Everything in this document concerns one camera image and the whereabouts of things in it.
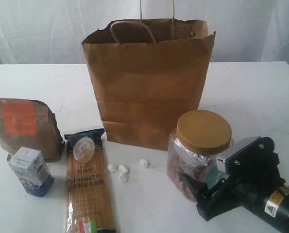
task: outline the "screw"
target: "screw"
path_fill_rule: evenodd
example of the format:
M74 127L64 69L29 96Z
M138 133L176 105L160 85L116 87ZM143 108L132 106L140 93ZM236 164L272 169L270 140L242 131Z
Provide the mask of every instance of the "screw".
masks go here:
M263 145L263 144L259 144L259 149L260 150L262 150L262 149L264 149L265 148L265 146Z
M239 165L240 165L240 161L235 160L235 161L234 161L234 165L235 165L235 166L239 166Z

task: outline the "white pebble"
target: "white pebble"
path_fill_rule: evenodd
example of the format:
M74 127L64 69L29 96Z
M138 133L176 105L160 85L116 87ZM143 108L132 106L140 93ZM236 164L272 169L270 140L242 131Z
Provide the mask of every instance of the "white pebble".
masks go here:
M127 182L128 178L129 178L129 175L127 173L122 172L119 175L119 180L121 183Z
M144 168L148 168L149 167L149 162L146 159L141 159L140 160L140 164L141 166L143 166Z
M119 170L123 173L126 173L126 174L129 173L129 168L124 166L124 165L119 165Z
M114 173L117 171L117 165L114 165L114 164L108 164L107 166L107 170L111 173Z

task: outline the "white curtain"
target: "white curtain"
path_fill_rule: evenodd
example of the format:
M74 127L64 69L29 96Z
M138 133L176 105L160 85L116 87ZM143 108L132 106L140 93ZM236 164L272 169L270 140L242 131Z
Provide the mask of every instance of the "white curtain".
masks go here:
M0 64L85 63L81 41L139 18L140 0L0 0ZM142 0L143 18L172 17L171 0ZM289 0L175 0L175 17L217 31L212 61L287 61Z

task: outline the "paper bag handle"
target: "paper bag handle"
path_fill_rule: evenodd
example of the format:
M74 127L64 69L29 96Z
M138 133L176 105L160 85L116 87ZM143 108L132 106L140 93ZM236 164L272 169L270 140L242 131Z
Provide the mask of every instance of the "paper bag handle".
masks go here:
M153 33L152 33L151 29L148 26L146 26L144 23L135 22L135 21L125 21L125 20L116 21L116 22L112 23L112 25L110 27L110 32L111 32L114 40L116 41L116 43L119 44L119 40L117 39L117 37L116 37L116 35L114 33L114 26L117 25L117 24L135 24L135 25L140 25L140 26L144 27L145 30L149 33L153 43L156 44L155 37L153 36Z
M142 23L142 0L140 0L140 23ZM171 30L172 30L172 39L174 40L174 0L172 0L172 24L171 24Z

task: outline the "small carton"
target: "small carton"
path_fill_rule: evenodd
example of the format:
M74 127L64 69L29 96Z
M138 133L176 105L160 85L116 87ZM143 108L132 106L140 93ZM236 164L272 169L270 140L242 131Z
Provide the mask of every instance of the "small carton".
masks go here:
M9 161L9 166L29 194L41 197L53 183L53 177L39 150L21 147Z

